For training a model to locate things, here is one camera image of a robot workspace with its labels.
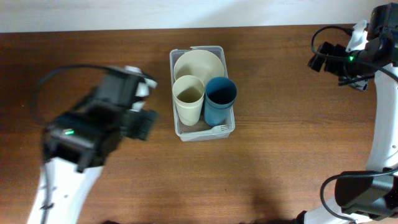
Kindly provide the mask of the cream plastic cup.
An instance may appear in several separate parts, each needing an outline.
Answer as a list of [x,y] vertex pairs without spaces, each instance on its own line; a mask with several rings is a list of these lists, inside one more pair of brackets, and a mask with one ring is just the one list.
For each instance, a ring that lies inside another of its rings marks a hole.
[[182,76],[175,81],[172,94],[180,121],[186,126],[195,125],[200,119],[205,95],[203,82],[193,75]]

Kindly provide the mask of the cream plastic bowl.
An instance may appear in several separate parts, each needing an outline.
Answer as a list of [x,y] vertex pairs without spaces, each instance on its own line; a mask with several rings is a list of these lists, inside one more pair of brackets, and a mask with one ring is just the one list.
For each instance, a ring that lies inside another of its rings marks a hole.
[[224,76],[224,65],[222,61],[208,50],[191,50],[180,56],[173,68],[174,80],[182,76],[192,75],[199,78],[206,86],[216,77]]

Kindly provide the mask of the blue plastic cup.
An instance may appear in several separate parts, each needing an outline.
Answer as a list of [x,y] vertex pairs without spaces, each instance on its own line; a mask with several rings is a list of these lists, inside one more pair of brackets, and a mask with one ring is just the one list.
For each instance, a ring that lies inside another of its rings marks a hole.
[[237,87],[229,78],[212,78],[205,87],[204,119],[206,124],[221,125],[229,116],[237,94]]

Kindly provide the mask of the white plastic fork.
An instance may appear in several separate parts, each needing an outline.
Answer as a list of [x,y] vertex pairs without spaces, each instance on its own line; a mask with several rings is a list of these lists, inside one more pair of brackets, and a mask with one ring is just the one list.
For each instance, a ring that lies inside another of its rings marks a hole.
[[211,129],[204,130],[204,131],[196,131],[196,132],[191,132],[191,133],[184,133],[184,135],[190,136],[190,135],[206,135],[206,134],[219,134],[222,133],[223,131],[228,131],[229,126],[228,125],[218,125],[214,126]]

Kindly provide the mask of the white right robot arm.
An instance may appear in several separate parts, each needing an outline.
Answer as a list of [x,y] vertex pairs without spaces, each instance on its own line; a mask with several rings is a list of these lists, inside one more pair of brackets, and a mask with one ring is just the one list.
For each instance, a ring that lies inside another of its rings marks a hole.
[[294,223],[366,223],[397,218],[397,19],[362,20],[345,28],[346,47],[325,42],[313,49],[308,65],[324,68],[339,84],[364,91],[374,80],[376,121],[364,171],[344,171],[327,178],[321,206],[303,211]]

